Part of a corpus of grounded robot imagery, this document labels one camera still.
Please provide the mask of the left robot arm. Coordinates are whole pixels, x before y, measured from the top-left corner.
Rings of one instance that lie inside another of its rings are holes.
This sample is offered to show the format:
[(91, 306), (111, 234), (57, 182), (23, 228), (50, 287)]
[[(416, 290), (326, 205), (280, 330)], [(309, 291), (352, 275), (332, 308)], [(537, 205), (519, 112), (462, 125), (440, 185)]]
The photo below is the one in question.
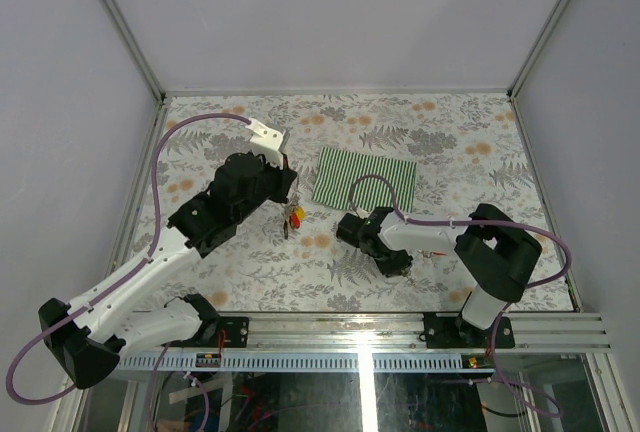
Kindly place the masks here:
[(122, 359), (150, 348), (214, 345), (220, 316), (199, 293), (152, 312), (137, 306), (176, 273), (206, 258), (235, 236), (263, 203), (285, 204), (297, 178), (288, 158), (270, 164), (262, 154), (230, 155), (208, 188), (173, 213), (149, 252), (134, 256), (105, 280), (69, 302), (52, 298), (38, 311), (44, 342), (79, 389), (108, 377)]

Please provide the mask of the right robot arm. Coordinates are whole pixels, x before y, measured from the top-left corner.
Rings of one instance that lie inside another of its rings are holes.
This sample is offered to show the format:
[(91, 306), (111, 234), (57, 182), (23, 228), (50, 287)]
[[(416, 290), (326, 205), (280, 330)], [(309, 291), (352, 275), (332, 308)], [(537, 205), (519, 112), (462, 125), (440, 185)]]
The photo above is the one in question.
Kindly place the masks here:
[(455, 259), (476, 286), (457, 316), (424, 315), (423, 340), (434, 349), (488, 347), (492, 326), (502, 322), (498, 313), (524, 295), (542, 246), (493, 205), (479, 205), (470, 219), (438, 228), (377, 207), (364, 218), (345, 214), (336, 238), (373, 259), (387, 278), (409, 272), (414, 252)]

